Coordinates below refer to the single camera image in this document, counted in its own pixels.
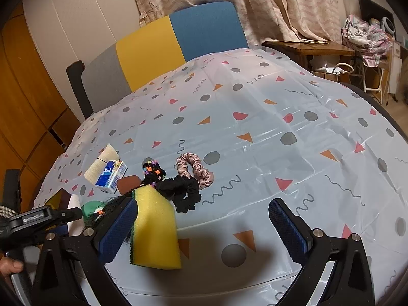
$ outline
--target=plaid cloth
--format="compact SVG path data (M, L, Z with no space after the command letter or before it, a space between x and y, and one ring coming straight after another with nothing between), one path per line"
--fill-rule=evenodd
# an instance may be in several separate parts
M377 67L382 56L392 47L387 34L377 25L370 25L355 15L350 15L341 29L343 44L361 52L365 66Z

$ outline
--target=green round object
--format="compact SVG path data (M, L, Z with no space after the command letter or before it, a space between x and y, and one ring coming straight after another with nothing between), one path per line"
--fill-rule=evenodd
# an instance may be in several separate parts
M93 214L98 208L104 206L105 204L103 202L92 200L82 206L82 213L85 218L88 218L89 214Z

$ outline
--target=starfish print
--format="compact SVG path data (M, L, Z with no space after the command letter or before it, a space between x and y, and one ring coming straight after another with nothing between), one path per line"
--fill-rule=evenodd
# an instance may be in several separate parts
M151 14L153 13L153 19L156 20L157 19L157 14L160 13L163 15L163 13L159 10L159 8L157 6L155 6L153 3L149 2L150 8L151 10L149 10L147 13Z

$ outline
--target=patterned tablecloth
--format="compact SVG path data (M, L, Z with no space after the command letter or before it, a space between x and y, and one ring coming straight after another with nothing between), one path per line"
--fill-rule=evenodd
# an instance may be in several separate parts
M181 270L131 265L127 244L106 266L132 305L275 305L300 266L269 221L274 197L329 236L361 235L376 301L404 272L407 143L359 95L277 51L202 56L93 114L35 207L60 188L82 204L108 199L83 177L108 143L129 166L126 176L143 177L146 157L175 176L183 152L198 154L215 176L194 211L176 214Z

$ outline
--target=blue gripper pad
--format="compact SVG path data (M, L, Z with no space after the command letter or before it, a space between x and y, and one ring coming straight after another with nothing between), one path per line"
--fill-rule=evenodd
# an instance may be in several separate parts
M270 202L268 212L269 219L292 260L304 265L313 243L310 228L302 218L295 216L280 198Z
M102 263L112 262L123 241L131 230L137 216L137 203L132 199L118 215L98 246L99 260Z

